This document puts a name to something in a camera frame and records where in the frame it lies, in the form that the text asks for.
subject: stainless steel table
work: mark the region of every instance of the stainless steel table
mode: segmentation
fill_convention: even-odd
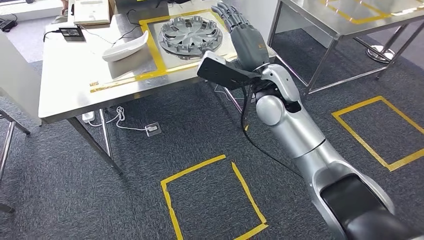
[[[216,0],[192,0],[178,7],[170,7],[169,14],[174,16],[195,11],[195,15],[210,15],[209,9],[216,3]],[[103,108],[200,81],[196,68],[198,59],[176,61],[175,56],[168,55],[158,45],[158,23],[166,20],[164,16],[140,21],[141,28],[150,33],[148,47],[112,63],[102,59],[102,53],[111,47],[111,43],[134,27],[136,29],[117,44],[142,35],[140,27],[129,23],[125,14],[114,15],[108,26],[87,27],[83,30],[86,42],[66,42],[61,34],[49,33],[44,44],[39,117],[45,123],[68,120],[118,174],[122,171],[113,161]],[[68,23],[59,25],[69,26],[72,21],[69,19]],[[46,31],[56,30],[59,25],[49,25]],[[234,58],[236,55],[229,33],[223,25],[221,28],[225,31],[224,40],[216,52],[227,59]],[[275,56],[272,49],[269,49],[269,53],[271,57]],[[76,118],[96,110],[100,110],[107,151]]]
[[[300,77],[294,69],[292,69],[285,61],[282,63],[296,76],[305,86],[305,95],[319,92],[343,83],[350,82],[361,77],[379,73],[379,79],[385,70],[387,70],[396,59],[403,53],[409,44],[416,38],[420,31],[424,28],[421,24],[400,50],[389,58],[384,53],[387,51],[409,23],[424,19],[424,1],[422,0],[281,0],[278,6],[278,14],[274,21],[274,35],[277,22],[280,17],[281,8],[290,7],[309,22],[317,26],[319,29],[327,33],[331,38],[331,44],[328,47],[324,57],[318,65],[315,73],[309,82]],[[399,27],[398,31],[390,38],[381,51],[369,46],[359,36],[381,30]],[[375,58],[387,62],[388,65],[365,72],[363,74],[340,80],[335,83],[313,89],[329,54],[335,49],[337,43],[344,39],[354,39],[368,51],[375,55]]]

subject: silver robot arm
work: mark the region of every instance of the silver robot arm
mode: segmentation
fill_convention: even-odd
[[[219,3],[212,10],[224,20],[237,59],[226,62],[206,52],[197,75],[230,90],[253,86],[257,115],[300,170],[313,204],[334,237],[424,240],[395,217],[394,205],[384,190],[326,140],[302,105],[290,74],[284,67],[269,63],[259,31],[232,6]]]
[[[274,95],[262,96],[256,104],[257,115],[270,127],[272,133],[284,147],[284,151],[299,168],[313,204],[328,224],[333,235],[337,239],[352,238],[346,233],[349,224],[341,222],[341,217],[336,214],[350,215],[345,217],[345,221],[350,221],[350,224],[352,224],[353,218],[358,217],[357,215],[366,214],[370,207],[394,214],[394,205],[384,190],[371,178],[351,166],[326,140],[302,105],[299,91],[287,70],[277,64],[268,65],[262,71],[261,79],[275,83],[281,94],[280,97],[285,103],[280,97]],[[298,107],[295,110],[287,110],[286,106],[290,104],[298,104]],[[339,190],[337,185],[352,188],[353,191],[351,193],[336,192]],[[364,194],[362,191],[369,196],[355,195]],[[337,201],[338,194],[341,195],[339,200],[345,202],[331,202],[331,200]],[[358,198],[368,197],[370,199],[355,209],[356,204],[361,204]],[[341,210],[337,208],[341,206],[334,205],[343,205],[345,208],[354,209],[354,212],[340,212]]]

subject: gray carpet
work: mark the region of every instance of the gray carpet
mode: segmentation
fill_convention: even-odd
[[[278,34],[273,46],[306,79],[325,52],[301,30]],[[354,56],[357,60],[344,56]],[[353,41],[339,45],[328,63],[322,82],[379,66]],[[40,72],[41,62],[32,64]],[[422,231],[424,159],[389,172],[331,113],[382,95],[424,126],[423,88],[423,71],[401,59],[380,81],[367,77],[318,92],[304,101],[340,154],[381,184],[396,204],[397,214]],[[106,167],[67,121],[30,127],[29,137],[16,132],[0,187],[0,201],[15,207],[16,213],[0,213],[0,237],[175,239],[160,181],[225,154],[226,159],[168,184],[186,239],[233,239],[260,223],[232,171],[231,161],[236,163],[269,225],[254,239],[330,239],[304,183],[249,144],[239,129],[239,115],[234,106],[224,96],[214,94],[213,89],[213,85],[202,82],[121,104],[127,116],[123,125],[140,128],[159,122],[163,130],[162,134],[147,138],[143,132],[109,125],[113,155],[124,171],[123,177]],[[31,124],[6,100],[2,99],[0,106],[25,125]],[[376,118],[378,121],[388,121],[387,128],[399,126],[395,115],[384,117],[391,113],[369,107],[363,110],[380,116]],[[115,116],[115,108],[108,109],[108,119]],[[423,147],[422,134],[409,128],[412,133],[405,131],[405,135],[395,136],[396,141],[392,141],[391,135],[374,142],[373,135],[378,132],[371,131],[373,126],[365,124],[360,112],[353,111],[345,117],[355,129],[362,129],[360,121],[369,127],[370,131],[359,134],[371,141],[376,150],[384,152],[391,146],[382,153],[393,156],[389,162]],[[253,113],[249,115],[249,123],[252,139],[276,158],[290,162]],[[5,122],[0,123],[0,129],[6,126]],[[90,126],[87,129],[102,141],[101,129]]]

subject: yellow tape marking on floor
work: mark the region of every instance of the yellow tape marking on floor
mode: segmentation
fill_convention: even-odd
[[[244,191],[246,192],[247,197],[250,200],[250,203],[252,204],[254,211],[256,212],[257,216],[259,217],[260,221],[264,224],[267,222],[264,215],[259,210],[258,206],[255,203],[255,200],[253,200],[251,191],[249,190],[248,185],[246,184],[245,179],[243,178],[242,174],[240,173],[239,169],[237,168],[236,164],[234,162],[231,162],[232,170],[234,171],[235,175],[237,176],[238,180],[240,180],[241,185],[243,186]]]
[[[268,225],[266,223],[261,223],[257,227],[253,228],[252,230],[246,232],[245,234],[235,238],[234,240],[247,240],[259,233],[260,231],[266,229]]]
[[[363,139],[362,137],[360,137],[340,116],[343,114],[346,114],[348,112],[351,112],[353,110],[362,108],[366,105],[378,102],[378,101],[382,101],[383,103],[385,103],[389,108],[391,108],[393,111],[395,111],[399,116],[401,116],[403,119],[405,119],[409,124],[411,124],[412,126],[414,126],[414,128],[416,128],[418,131],[420,131],[422,134],[424,134],[424,129],[422,127],[420,127],[416,122],[414,122],[411,118],[409,118],[408,116],[406,116],[403,112],[401,112],[398,108],[396,108],[393,104],[391,104],[387,99],[385,99],[382,96],[376,96],[373,97],[371,99],[365,100],[363,102],[354,104],[352,106],[346,107],[342,110],[333,112],[331,115],[333,115],[333,117],[375,158],[377,159],[377,161],[383,165],[385,168],[387,168],[390,172],[406,165],[409,164],[410,162],[417,160],[421,157],[424,157],[424,148],[412,153],[404,158],[402,158],[401,160],[395,161],[391,164],[388,164],[386,161],[384,161],[384,159],[378,155],[378,153],[376,151],[374,151],[374,149],[372,149],[370,147],[370,145],[368,145]]]
[[[225,159],[225,158],[226,158],[225,155],[220,155],[220,156],[214,157],[210,160],[207,160],[207,161],[199,163],[195,166],[189,167],[186,170],[183,170],[183,171],[181,171],[177,174],[174,174],[174,175],[160,181],[160,185],[162,186],[163,195],[165,196],[166,204],[167,204],[168,209],[169,209],[169,216],[171,218],[172,225],[173,225],[173,228],[175,230],[176,239],[182,240],[183,234],[181,233],[180,225],[178,223],[175,211],[172,208],[171,196],[170,196],[170,193],[168,192],[167,184],[169,182],[179,178],[179,177],[182,177],[182,176],[190,173],[190,172],[193,172],[193,171],[198,170],[198,169],[200,169],[200,168],[202,168],[206,165],[212,164],[214,162],[217,162],[217,161]],[[255,200],[253,199],[252,194],[249,190],[249,187],[246,184],[246,181],[243,178],[242,174],[240,173],[239,169],[237,168],[236,164],[234,162],[232,162],[231,165],[232,165],[232,169],[233,169],[235,175],[237,176],[238,180],[241,183],[241,186],[244,189],[244,192],[246,193],[250,203],[252,204],[254,211],[256,212],[257,216],[259,217],[259,219],[261,221],[260,225],[256,226],[255,228],[251,229],[250,231],[246,232],[245,234],[235,238],[236,240],[247,240],[247,239],[251,238],[252,236],[254,236],[255,234],[259,233],[260,231],[266,229],[268,227],[268,225],[266,224],[267,220],[265,219],[264,215],[261,213],[258,206],[256,205]]]
[[[201,163],[199,163],[197,165],[194,165],[192,167],[189,167],[189,168],[187,168],[184,171],[181,171],[181,172],[179,172],[177,174],[174,174],[174,175],[172,175],[172,176],[170,176],[170,177],[168,177],[168,178],[160,181],[160,185],[162,186],[163,195],[165,196],[166,204],[168,205],[169,216],[171,217],[172,225],[173,225],[173,228],[175,230],[176,239],[182,240],[183,239],[183,234],[181,233],[180,225],[178,224],[178,220],[177,220],[177,216],[175,215],[175,211],[172,208],[171,196],[170,196],[170,193],[168,192],[168,189],[167,189],[167,183],[169,183],[169,182],[171,182],[171,181],[173,181],[173,180],[175,180],[175,179],[177,179],[179,177],[182,177],[182,176],[184,176],[184,175],[186,175],[186,174],[188,174],[190,172],[193,172],[193,171],[195,171],[197,169],[200,169],[200,168],[202,168],[202,167],[204,167],[206,165],[209,165],[211,163],[217,162],[217,161],[222,160],[222,159],[225,159],[225,158],[226,158],[225,155],[220,155],[220,156],[214,157],[212,159],[209,159],[207,161],[204,161],[204,162],[201,162]]]

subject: black cable on floor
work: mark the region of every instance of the black cable on floor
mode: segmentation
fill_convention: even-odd
[[[256,143],[249,137],[248,133],[245,130],[245,113],[246,113],[246,108],[248,106],[248,94],[246,92],[245,87],[241,87],[241,90],[243,91],[243,95],[244,95],[244,101],[243,101],[243,109],[241,111],[241,119],[240,119],[240,124],[241,124],[241,130],[243,131],[244,136],[246,137],[246,139],[255,147],[257,148],[259,151],[261,151],[262,153],[264,153],[265,155],[267,155],[268,157],[270,157],[272,160],[276,161],[277,163],[283,165],[286,169],[290,170],[292,173],[296,174],[297,176],[299,176],[300,178],[303,179],[302,175],[300,173],[298,173],[296,170],[292,169],[291,167],[287,166],[286,164],[282,163],[281,161],[275,159],[273,156],[271,156],[268,152],[266,152],[265,150],[261,149],[260,147],[258,147],[258,145],[256,145]]]

